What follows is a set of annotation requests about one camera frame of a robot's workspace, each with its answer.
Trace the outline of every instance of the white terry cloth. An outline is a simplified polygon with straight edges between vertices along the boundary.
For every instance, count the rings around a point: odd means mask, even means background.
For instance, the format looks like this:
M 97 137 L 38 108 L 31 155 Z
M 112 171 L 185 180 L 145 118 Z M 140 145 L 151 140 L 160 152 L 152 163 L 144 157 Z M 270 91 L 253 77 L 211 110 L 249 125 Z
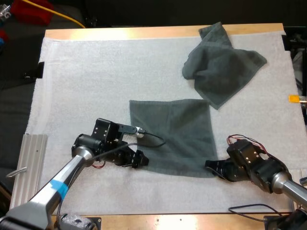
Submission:
M 234 48 L 255 50 L 268 63 L 219 110 L 211 108 L 220 159 L 226 138 L 243 134 L 261 142 L 289 169 L 306 167 L 307 135 L 283 32 L 231 35 Z M 27 133 L 48 134 L 41 186 L 71 159 L 71 146 L 91 134 L 97 118 L 130 124 L 129 100 L 201 99 L 181 69 L 199 37 L 129 41 L 59 41 L 45 38 Z M 265 203 L 288 211 L 284 195 L 266 194 L 251 182 L 164 175 L 107 163 L 86 168 L 73 184 L 62 212 L 152 214 L 227 212 L 231 206 Z M 267 211 L 261 207 L 252 211 Z

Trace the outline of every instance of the wooden board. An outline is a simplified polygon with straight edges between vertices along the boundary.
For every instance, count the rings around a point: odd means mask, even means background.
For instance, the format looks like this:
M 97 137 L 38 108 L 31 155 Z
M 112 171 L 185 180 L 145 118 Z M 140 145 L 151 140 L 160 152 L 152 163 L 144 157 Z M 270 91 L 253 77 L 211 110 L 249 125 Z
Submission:
M 199 36 L 198 30 L 207 25 L 130 27 L 46 30 L 45 37 L 64 40 L 131 40 L 140 38 L 165 38 Z M 230 35 L 283 31 L 281 23 L 223 25 Z
M 199 36 L 207 25 L 46 30 L 45 37 L 63 40 L 131 40 Z M 229 35 L 283 31 L 281 23 L 223 25 Z M 262 219 L 264 214 L 253 214 Z M 263 222 L 233 214 L 102 215 L 103 230 L 263 230 Z
M 251 214 L 250 216 L 263 219 L 264 214 Z M 102 230 L 264 230 L 263 222 L 234 214 L 102 215 L 88 217 L 100 217 Z

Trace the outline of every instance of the gray towel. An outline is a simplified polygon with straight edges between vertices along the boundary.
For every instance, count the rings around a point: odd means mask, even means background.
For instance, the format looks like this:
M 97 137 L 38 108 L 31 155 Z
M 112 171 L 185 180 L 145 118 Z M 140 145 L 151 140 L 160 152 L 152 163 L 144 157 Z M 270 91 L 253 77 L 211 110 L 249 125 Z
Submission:
M 171 175 L 212 177 L 204 168 L 206 160 L 217 158 L 208 102 L 196 99 L 130 101 L 130 117 L 133 126 L 166 140 L 166 144 L 159 148 L 138 147 L 149 158 L 149 165 L 142 169 Z M 161 140 L 147 135 L 139 138 L 138 143 L 157 145 Z
M 192 50 L 182 74 L 195 79 L 200 96 L 219 109 L 267 62 L 256 51 L 233 49 L 221 23 L 199 30 L 202 41 Z

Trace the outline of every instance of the blue tape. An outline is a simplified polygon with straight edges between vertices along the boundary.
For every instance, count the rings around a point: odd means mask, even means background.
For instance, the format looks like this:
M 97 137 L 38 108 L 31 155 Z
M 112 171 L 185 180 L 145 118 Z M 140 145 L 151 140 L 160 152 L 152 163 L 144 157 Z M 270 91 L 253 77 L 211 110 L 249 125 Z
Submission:
M 52 185 L 51 188 L 55 189 L 60 194 L 63 200 L 67 194 L 68 186 L 63 182 L 57 180 L 51 180 L 50 183 Z

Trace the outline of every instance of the metal pipe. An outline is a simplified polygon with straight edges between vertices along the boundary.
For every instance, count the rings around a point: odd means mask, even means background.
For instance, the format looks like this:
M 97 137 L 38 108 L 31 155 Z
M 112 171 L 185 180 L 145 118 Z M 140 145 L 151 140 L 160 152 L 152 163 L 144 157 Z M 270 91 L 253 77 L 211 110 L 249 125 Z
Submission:
M 272 180 L 272 187 L 275 193 L 284 193 L 307 210 L 307 189 L 295 183 L 289 173 L 280 172 L 276 174 Z

